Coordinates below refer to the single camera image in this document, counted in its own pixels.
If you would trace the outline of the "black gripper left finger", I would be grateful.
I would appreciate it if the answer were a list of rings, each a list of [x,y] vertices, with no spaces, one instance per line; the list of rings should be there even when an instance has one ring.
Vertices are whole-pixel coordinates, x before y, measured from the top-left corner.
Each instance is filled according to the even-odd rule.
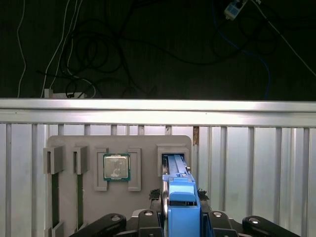
[[[107,214],[72,234],[73,237],[161,237],[161,191],[151,190],[150,209],[135,210],[130,219]]]

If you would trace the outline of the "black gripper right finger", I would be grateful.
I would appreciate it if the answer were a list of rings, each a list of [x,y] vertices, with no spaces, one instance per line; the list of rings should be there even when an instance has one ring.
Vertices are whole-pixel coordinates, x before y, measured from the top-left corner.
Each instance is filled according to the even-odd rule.
[[[202,209],[203,237],[299,237],[299,235],[260,216],[248,216],[239,223],[223,211],[212,210],[206,191],[198,189]]]

